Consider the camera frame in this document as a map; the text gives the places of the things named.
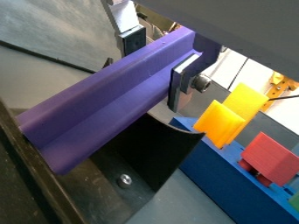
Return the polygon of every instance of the metal bracket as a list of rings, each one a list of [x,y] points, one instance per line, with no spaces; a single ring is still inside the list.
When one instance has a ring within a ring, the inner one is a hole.
[[[202,53],[202,56],[190,55],[183,63],[172,69],[167,105],[174,112],[188,103],[194,88],[198,87],[200,92],[207,90],[211,80],[207,76],[202,79],[200,72],[216,62],[221,55],[221,44],[204,38],[199,33],[195,34],[192,47]]]
[[[146,46],[146,28],[139,24],[132,1],[102,0],[110,22],[116,30],[118,48],[123,56]]]

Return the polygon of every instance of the gray surface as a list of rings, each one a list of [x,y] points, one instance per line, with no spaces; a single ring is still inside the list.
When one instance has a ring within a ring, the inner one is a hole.
[[[298,0],[135,2],[299,81]]]
[[[289,150],[291,150],[299,142],[299,136],[262,112],[257,114],[257,117],[249,123],[237,141],[243,145],[249,145],[259,131],[263,131],[273,137]]]
[[[0,40],[94,71],[120,59],[99,0],[0,0]]]
[[[183,116],[180,113],[174,113],[167,107],[167,99],[158,103],[148,111],[151,115],[159,117],[159,120],[168,123],[174,117]]]
[[[127,224],[235,223],[178,170]]]
[[[31,108],[88,76],[0,46],[0,97],[10,108]]]

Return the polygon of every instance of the red block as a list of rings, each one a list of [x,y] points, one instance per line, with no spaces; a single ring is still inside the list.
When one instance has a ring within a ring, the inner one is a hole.
[[[274,182],[283,186],[299,172],[299,157],[270,136],[261,132],[241,153],[239,165],[251,172],[265,186]]]

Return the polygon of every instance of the orange block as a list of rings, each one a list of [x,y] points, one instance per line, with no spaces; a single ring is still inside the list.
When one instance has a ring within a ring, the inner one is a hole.
[[[226,106],[218,101],[212,101],[200,119],[194,124],[194,128],[206,132],[212,143],[218,148],[222,148],[245,121]]]

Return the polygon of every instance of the dark gray panel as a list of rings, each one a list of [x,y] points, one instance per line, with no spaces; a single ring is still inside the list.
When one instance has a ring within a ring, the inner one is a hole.
[[[0,223],[60,223],[6,147],[6,136],[0,129]]]
[[[273,137],[289,150],[299,142],[299,136],[265,113],[259,112],[253,119],[237,140],[243,145],[249,145],[259,131]]]
[[[99,0],[0,1],[0,40],[94,71],[120,59]]]
[[[233,224],[202,189],[178,170],[127,224]]]
[[[297,0],[135,0],[204,37],[299,80]]]

